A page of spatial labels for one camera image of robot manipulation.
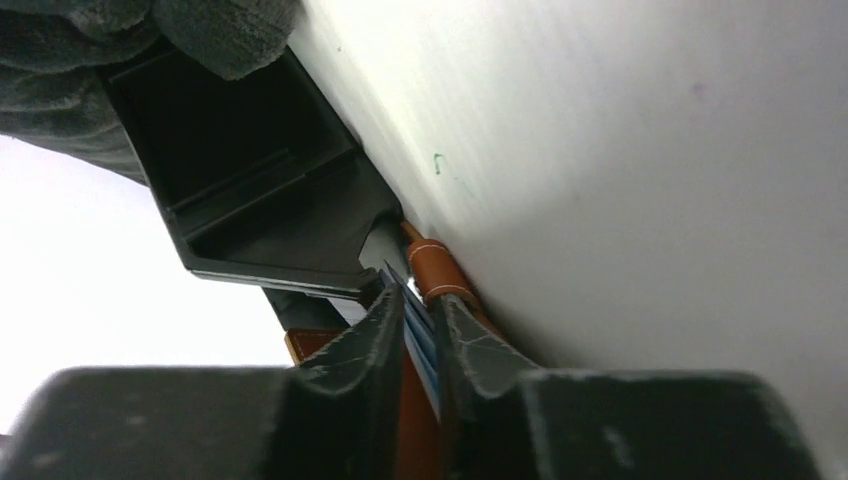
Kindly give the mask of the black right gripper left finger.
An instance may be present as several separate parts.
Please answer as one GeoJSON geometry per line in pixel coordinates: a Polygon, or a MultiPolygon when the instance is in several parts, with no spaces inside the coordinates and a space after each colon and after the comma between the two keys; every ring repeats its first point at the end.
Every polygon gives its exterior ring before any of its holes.
{"type": "Polygon", "coordinates": [[[5,479],[390,479],[404,301],[283,367],[73,368],[36,393],[5,479]]]}

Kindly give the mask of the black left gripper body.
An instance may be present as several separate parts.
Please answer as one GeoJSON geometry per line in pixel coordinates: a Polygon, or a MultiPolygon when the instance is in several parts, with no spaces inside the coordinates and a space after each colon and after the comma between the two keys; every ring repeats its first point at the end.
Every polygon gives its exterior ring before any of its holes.
{"type": "Polygon", "coordinates": [[[398,223],[382,221],[372,228],[359,260],[364,267],[375,270],[378,279],[355,299],[270,288],[265,288],[263,293],[285,331],[292,328],[344,329],[366,316],[385,284],[392,279],[391,271],[399,274],[404,281],[411,278],[406,255],[408,245],[409,240],[398,223]]]}

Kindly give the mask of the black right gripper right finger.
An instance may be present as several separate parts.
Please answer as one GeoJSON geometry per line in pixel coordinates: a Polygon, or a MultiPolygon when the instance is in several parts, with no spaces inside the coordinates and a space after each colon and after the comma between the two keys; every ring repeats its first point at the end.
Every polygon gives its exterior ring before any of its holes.
{"type": "Polygon", "coordinates": [[[433,305],[447,479],[817,479],[760,378],[544,368],[455,295],[433,305]]]}

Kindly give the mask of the brown leather card holder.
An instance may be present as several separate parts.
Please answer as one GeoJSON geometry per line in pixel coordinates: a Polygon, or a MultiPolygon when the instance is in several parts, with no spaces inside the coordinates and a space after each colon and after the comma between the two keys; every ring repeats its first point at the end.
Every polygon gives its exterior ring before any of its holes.
{"type": "Polygon", "coordinates": [[[446,247],[405,227],[413,293],[394,277],[344,330],[286,336],[297,383],[266,470],[285,479],[520,479],[510,402],[476,387],[508,351],[446,247]]]}

